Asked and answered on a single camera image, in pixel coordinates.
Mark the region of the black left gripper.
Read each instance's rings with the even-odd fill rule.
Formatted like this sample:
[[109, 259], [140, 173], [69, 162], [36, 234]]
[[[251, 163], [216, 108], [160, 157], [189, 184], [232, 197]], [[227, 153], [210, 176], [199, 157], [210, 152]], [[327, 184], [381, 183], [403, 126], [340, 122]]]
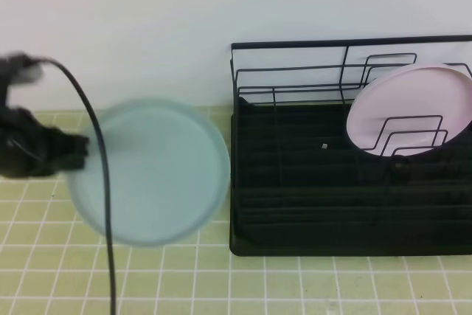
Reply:
[[81, 170], [89, 138], [42, 125], [24, 108], [1, 107], [1, 175], [9, 179], [53, 176]]

